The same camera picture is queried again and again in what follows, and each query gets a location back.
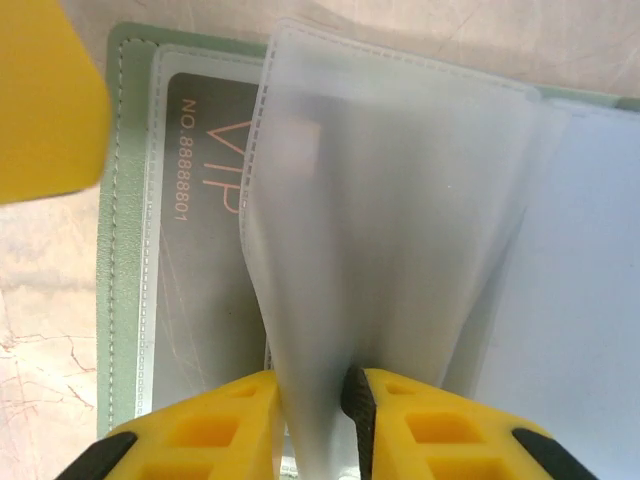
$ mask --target white page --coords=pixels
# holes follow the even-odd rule
[[[599,478],[636,478],[640,116],[557,105],[575,116],[484,307],[494,325],[471,393],[538,423]]]

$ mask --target mint green leather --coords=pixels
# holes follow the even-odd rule
[[[99,436],[134,415],[149,80],[153,55],[166,44],[259,58],[265,53],[261,45],[130,23],[109,36],[107,83],[114,115],[98,224]]]

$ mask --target table surface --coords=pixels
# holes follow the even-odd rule
[[[62,0],[104,71],[122,21],[266,41],[277,18],[529,82],[640,96],[633,0]],[[47,479],[95,439],[98,188],[0,207],[0,478]]]

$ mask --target stitching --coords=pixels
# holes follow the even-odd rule
[[[409,65],[416,65],[417,67],[425,68],[427,70],[436,70],[438,72],[447,73],[453,77],[467,78],[471,80],[478,81],[480,83],[484,83],[487,85],[491,85],[494,87],[504,88],[507,90],[513,90],[515,92],[526,92],[529,89],[532,89],[530,85],[523,85],[516,81],[508,81],[506,78],[500,78],[499,76],[485,74],[484,72],[470,70],[466,67],[459,67],[456,65],[451,65],[440,60],[432,60],[429,58],[421,57],[419,55],[411,54],[408,52],[397,52],[388,48],[380,47],[378,45],[370,45],[367,43],[361,43],[357,40],[350,40],[335,36],[329,32],[324,32],[321,30],[316,30],[313,27],[308,25],[299,24],[299,23],[289,23],[283,22],[280,27],[281,31],[277,32],[274,35],[275,37],[280,37],[283,34],[287,33],[287,30],[293,30],[298,33],[302,33],[308,37],[318,38],[325,42],[333,43],[334,45],[338,45],[340,47],[347,47],[355,50],[353,52],[354,56],[359,56],[364,54],[367,55],[376,55],[379,57],[388,58],[398,63],[406,63]],[[273,44],[273,50],[275,51],[277,48],[276,42]]]
[[[249,203],[249,193],[251,184],[251,172],[253,170],[253,162],[256,156],[256,145],[258,143],[258,135],[260,125],[262,124],[262,115],[264,113],[264,104],[266,101],[267,90],[271,80],[271,70],[273,69],[273,60],[278,49],[279,33],[273,35],[271,45],[265,57],[266,65],[262,68],[262,78],[260,78],[260,91],[256,97],[256,105],[253,109],[253,119],[251,121],[251,129],[249,130],[250,145],[246,149],[244,171],[242,172],[242,184],[240,185],[240,246],[244,255],[251,257],[251,247],[246,241],[247,234],[247,204]]]
[[[120,45],[118,45],[118,106],[116,108],[116,134],[115,143],[116,148],[113,156],[113,198],[111,206],[111,266],[109,269],[109,413],[108,413],[108,430],[113,429],[113,360],[114,360],[114,343],[115,325],[113,319],[113,307],[115,303],[114,297],[114,283],[115,283],[115,249],[116,249],[116,227],[117,227],[117,213],[118,213],[118,160],[120,159],[120,124],[122,120],[122,62],[124,57],[124,46],[130,42],[142,42],[150,43],[158,46],[157,43],[145,40],[143,38],[125,38]]]

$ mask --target black rubber tip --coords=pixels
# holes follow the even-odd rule
[[[104,480],[138,437],[121,432],[93,443],[56,480]]]
[[[342,411],[356,424],[360,478],[371,480],[373,474],[373,439],[376,428],[376,402],[364,370],[349,367],[340,396]]]
[[[527,428],[514,428],[511,434],[554,480],[598,480],[553,438]]]

